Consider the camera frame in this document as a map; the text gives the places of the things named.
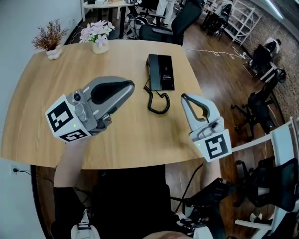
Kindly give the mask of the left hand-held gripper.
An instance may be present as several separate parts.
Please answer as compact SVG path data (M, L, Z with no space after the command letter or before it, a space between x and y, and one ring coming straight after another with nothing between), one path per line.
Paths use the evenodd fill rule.
M74 142L96 136L111 124L115 112L133 94L135 84L123 77L97 77L82 89L62 95L45 112L55 138Z

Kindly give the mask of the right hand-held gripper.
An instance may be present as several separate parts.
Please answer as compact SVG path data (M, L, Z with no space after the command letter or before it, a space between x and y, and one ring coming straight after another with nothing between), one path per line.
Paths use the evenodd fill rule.
M202 109L201 118L197 117L190 102ZM186 93L181 95L181 103L192 131L189 137L205 160L211 162L232 154L229 130L225 129L224 118L220 116L215 103L199 95Z

